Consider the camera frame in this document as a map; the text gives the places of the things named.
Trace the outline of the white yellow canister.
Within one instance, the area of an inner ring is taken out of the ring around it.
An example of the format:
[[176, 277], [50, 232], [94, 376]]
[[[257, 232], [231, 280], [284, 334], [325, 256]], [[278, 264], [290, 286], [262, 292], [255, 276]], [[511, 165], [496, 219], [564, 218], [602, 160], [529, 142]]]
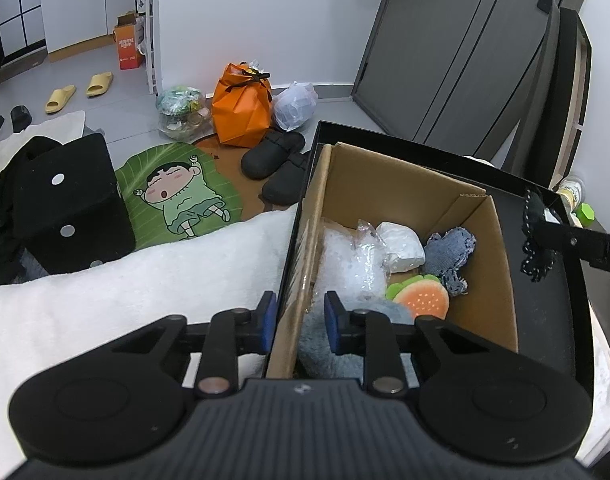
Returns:
[[562, 197], [565, 203], [565, 208], [568, 212], [575, 211], [582, 203], [584, 196], [584, 187], [582, 181], [576, 178], [564, 178], [560, 183], [556, 192]]

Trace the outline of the yellow slipper right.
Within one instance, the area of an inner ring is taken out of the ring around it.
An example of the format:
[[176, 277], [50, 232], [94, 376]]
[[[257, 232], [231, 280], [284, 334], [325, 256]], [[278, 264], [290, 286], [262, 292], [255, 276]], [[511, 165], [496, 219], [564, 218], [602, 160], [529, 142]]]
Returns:
[[114, 75], [112, 72], [104, 72], [93, 75], [89, 81], [86, 96], [88, 96], [88, 98], [103, 96], [104, 93], [106, 93], [111, 87], [113, 77]]

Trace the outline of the clear bag of white beads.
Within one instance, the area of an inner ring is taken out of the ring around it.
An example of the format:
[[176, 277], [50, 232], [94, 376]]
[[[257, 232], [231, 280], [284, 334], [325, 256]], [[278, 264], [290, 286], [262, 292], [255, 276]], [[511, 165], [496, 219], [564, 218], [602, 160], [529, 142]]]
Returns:
[[371, 223], [360, 220], [351, 230], [324, 220], [314, 304], [322, 306], [330, 290], [342, 299], [384, 297], [390, 277], [386, 259], [385, 245]]

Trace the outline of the brown cardboard box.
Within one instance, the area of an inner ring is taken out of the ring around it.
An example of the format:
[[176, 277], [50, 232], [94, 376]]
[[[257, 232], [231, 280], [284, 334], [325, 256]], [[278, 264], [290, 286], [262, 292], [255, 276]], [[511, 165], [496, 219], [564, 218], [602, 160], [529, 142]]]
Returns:
[[356, 377], [359, 361], [326, 341], [323, 299], [394, 322], [435, 315], [518, 348], [513, 287], [494, 200], [421, 165], [322, 144], [299, 205], [282, 315], [267, 374], [296, 364], [319, 378]]

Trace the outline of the burger plush toy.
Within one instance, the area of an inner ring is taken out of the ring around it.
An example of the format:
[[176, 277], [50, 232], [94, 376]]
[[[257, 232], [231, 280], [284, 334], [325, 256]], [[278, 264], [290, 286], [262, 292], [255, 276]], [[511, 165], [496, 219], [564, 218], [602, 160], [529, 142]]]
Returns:
[[408, 309], [412, 318], [431, 315], [446, 318], [449, 310], [449, 295], [436, 276], [416, 275], [386, 289], [385, 297]]

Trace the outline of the clear bag of trash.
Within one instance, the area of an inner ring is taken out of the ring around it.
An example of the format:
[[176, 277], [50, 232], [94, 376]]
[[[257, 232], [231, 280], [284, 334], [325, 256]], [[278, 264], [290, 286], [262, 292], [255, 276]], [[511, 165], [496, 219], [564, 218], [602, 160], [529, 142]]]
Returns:
[[158, 128], [176, 142], [194, 143], [212, 136], [212, 114], [204, 94], [193, 87], [175, 86], [156, 99]]

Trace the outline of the black shallow tray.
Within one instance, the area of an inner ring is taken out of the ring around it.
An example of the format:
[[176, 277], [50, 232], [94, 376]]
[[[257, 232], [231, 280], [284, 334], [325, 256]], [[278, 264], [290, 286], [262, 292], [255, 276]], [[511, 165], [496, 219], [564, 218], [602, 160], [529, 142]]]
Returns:
[[369, 130], [320, 122], [306, 167], [279, 294], [268, 361], [289, 378], [318, 274], [322, 223], [390, 221], [429, 236], [464, 226], [477, 240], [464, 270], [468, 292], [448, 320], [593, 386], [587, 289], [577, 258], [559, 256], [540, 281], [521, 270], [524, 200], [533, 185], [477, 160]]

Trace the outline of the black stitched fabric patch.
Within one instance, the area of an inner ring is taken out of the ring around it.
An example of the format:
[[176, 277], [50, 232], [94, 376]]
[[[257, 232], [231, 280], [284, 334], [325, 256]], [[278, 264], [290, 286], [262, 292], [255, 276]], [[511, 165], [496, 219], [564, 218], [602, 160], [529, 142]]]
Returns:
[[532, 282], [543, 280], [555, 263], [555, 250], [550, 248], [544, 237], [537, 232], [540, 224], [546, 223], [559, 224], [559, 219], [544, 206], [538, 192], [527, 190], [522, 213], [525, 258], [521, 264], [521, 272], [529, 276]]

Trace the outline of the green hexagonal box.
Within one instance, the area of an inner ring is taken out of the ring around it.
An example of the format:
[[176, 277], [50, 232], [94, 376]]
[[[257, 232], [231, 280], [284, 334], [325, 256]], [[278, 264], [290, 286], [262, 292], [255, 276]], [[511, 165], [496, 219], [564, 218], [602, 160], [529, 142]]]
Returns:
[[580, 224], [588, 229], [596, 221], [593, 208], [587, 203], [581, 203], [575, 210], [575, 216]]

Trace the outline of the white soft bundle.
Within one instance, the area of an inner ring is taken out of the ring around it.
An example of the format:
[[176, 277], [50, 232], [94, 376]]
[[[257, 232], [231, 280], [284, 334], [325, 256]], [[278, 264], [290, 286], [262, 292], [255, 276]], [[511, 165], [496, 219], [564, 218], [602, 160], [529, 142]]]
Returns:
[[418, 234], [408, 226], [382, 222], [376, 234], [385, 247], [390, 273], [406, 273], [419, 269], [425, 263], [425, 252]]

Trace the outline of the green cartoon floor mat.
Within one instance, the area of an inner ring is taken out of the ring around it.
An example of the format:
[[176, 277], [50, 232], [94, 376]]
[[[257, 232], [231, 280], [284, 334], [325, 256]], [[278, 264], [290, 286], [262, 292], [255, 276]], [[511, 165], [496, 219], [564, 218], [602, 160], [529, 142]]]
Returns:
[[243, 203], [216, 160], [196, 146], [168, 143], [131, 156], [116, 171], [136, 247], [188, 240], [242, 219]]

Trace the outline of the orange paper bag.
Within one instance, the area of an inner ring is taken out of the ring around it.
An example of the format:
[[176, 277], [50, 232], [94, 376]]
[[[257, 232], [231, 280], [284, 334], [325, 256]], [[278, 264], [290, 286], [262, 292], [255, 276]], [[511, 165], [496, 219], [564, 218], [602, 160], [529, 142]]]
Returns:
[[270, 73], [230, 63], [212, 99], [214, 129], [221, 144], [254, 148], [272, 123]]

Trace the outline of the blue knitted cloth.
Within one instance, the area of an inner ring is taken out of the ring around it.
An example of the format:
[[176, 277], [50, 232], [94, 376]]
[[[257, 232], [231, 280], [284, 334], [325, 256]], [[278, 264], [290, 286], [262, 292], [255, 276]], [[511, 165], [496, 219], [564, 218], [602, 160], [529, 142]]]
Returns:
[[434, 233], [424, 246], [423, 271], [439, 279], [450, 297], [465, 295], [468, 282], [460, 275], [476, 248], [476, 237], [462, 226]]

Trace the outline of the orange cardboard carton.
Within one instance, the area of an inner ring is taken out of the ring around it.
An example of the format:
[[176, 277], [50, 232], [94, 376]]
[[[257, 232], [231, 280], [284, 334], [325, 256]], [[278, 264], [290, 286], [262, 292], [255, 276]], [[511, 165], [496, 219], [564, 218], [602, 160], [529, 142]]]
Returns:
[[120, 70], [135, 70], [143, 62], [139, 44], [144, 39], [143, 22], [137, 13], [129, 12], [117, 18], [114, 27]]

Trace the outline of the yellow slipper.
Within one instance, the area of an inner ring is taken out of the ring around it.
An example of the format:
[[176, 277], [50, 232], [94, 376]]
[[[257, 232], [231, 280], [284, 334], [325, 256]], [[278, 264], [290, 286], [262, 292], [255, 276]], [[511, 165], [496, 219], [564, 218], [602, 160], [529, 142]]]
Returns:
[[65, 87], [54, 89], [50, 95], [50, 98], [47, 100], [47, 103], [44, 104], [44, 112], [47, 115], [53, 115], [58, 113], [70, 100], [70, 98], [75, 94], [77, 87], [74, 84], [68, 84]]
[[104, 93], [106, 93], [111, 87], [113, 77], [114, 75], [112, 72], [104, 72], [93, 75], [89, 81], [86, 96], [88, 96], [88, 98], [103, 96]]

